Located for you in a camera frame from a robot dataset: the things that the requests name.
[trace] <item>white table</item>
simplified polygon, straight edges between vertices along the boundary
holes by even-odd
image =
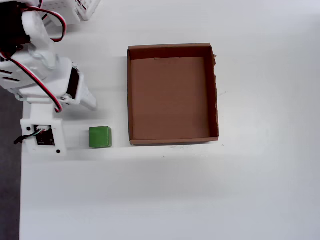
[[[102,1],[57,51],[99,110],[67,109],[67,157],[22,153],[21,240],[320,238],[317,0]],[[211,43],[220,140],[133,147],[127,47]],[[88,129],[113,147],[89,149]]]

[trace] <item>white robotic arm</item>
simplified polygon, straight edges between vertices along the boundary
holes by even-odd
[[[62,120],[54,119],[54,106],[56,112],[79,104],[94,110],[97,100],[77,66],[56,54],[35,7],[38,4],[36,0],[0,0],[0,85],[31,104],[30,118],[21,120],[24,136],[18,142],[23,141],[31,153],[65,155]]]

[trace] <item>green block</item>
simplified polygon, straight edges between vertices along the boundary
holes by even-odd
[[[108,126],[97,126],[89,128],[90,148],[109,148],[112,146],[111,128]]]

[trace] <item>cardboard box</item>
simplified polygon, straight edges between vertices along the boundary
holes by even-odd
[[[215,65],[209,43],[130,46],[127,55],[130,143],[217,141]]]

